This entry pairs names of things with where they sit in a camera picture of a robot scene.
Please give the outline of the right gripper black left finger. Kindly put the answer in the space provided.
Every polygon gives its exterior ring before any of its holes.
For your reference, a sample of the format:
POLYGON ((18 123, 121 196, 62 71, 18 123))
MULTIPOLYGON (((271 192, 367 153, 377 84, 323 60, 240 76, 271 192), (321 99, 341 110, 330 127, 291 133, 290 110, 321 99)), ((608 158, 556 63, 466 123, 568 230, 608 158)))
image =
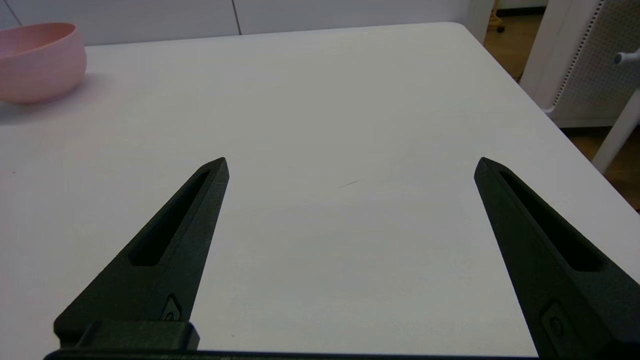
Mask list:
POLYGON ((189 321, 229 178, 224 157, 199 167, 55 319, 61 345, 97 321, 189 321))

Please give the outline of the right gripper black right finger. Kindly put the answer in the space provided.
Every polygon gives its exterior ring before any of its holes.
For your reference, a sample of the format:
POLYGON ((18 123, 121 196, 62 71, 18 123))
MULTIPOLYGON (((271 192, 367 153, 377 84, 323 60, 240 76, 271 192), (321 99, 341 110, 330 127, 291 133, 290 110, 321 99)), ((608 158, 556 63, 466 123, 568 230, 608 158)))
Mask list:
POLYGON ((637 359, 640 287, 507 166, 474 181, 542 359, 637 359))

